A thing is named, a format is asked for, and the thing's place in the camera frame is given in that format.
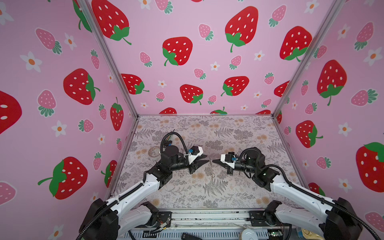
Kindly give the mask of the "key with blue tag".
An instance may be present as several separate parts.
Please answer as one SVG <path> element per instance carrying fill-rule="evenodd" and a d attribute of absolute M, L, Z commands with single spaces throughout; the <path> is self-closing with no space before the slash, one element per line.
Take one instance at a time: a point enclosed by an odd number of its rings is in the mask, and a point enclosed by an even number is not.
<path fill-rule="evenodd" d="M 215 173 L 214 173 L 214 166 L 211 160 L 210 160 L 210 168 L 211 168 L 211 177 L 213 179 L 215 177 Z"/>

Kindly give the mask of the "grey perforated metal ring disc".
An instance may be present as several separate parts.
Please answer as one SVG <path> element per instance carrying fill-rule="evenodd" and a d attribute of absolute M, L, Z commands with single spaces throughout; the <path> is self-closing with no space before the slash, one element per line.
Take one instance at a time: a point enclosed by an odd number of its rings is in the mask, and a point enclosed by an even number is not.
<path fill-rule="evenodd" d="M 152 147 L 148 150 L 148 156 L 150 158 L 157 158 L 161 155 L 159 147 Z"/>

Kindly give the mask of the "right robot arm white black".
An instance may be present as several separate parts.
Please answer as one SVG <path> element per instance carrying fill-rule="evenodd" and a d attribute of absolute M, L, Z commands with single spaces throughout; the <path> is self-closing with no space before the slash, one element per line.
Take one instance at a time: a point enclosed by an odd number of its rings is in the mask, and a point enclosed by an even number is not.
<path fill-rule="evenodd" d="M 265 156 L 258 148 L 245 149 L 239 156 L 233 152 L 222 154 L 213 162 L 225 168 L 228 175 L 235 171 L 243 172 L 260 188 L 300 206 L 300 209 L 294 210 L 282 202 L 272 201 L 265 209 L 269 225 L 274 225 L 276 221 L 291 224 L 326 240 L 357 240 L 363 231 L 363 222 L 347 200 L 334 200 L 294 184 L 282 168 L 267 165 Z"/>

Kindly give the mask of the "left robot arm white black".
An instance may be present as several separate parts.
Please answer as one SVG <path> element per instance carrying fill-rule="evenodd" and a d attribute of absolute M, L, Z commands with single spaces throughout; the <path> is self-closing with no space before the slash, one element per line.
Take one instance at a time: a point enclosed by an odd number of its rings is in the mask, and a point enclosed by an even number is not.
<path fill-rule="evenodd" d="M 208 163 L 203 148 L 193 146 L 183 155 L 176 146 L 161 152 L 161 159 L 143 179 L 123 193 L 106 201 L 94 201 L 80 227 L 78 240 L 116 240 L 120 235 L 142 225 L 155 225 L 158 209 L 141 201 L 160 190 L 173 177 L 173 172 L 187 169 L 193 174 Z"/>

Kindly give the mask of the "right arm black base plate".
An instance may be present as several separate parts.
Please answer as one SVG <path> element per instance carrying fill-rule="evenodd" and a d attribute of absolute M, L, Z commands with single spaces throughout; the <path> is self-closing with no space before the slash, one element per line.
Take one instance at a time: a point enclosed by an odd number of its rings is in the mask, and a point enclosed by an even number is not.
<path fill-rule="evenodd" d="M 265 213 L 265 211 L 249 211 L 246 221 L 253 227 L 276 227 L 281 226 L 281 222 L 275 215 Z"/>

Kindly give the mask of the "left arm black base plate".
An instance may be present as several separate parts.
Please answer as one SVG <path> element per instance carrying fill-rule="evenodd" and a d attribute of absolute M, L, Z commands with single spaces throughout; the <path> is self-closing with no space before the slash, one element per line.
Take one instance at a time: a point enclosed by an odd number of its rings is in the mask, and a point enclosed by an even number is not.
<path fill-rule="evenodd" d="M 165 227 L 171 226 L 172 212 L 157 212 L 153 213 L 150 220 L 145 224 L 148 228 L 160 228 L 165 224 Z"/>

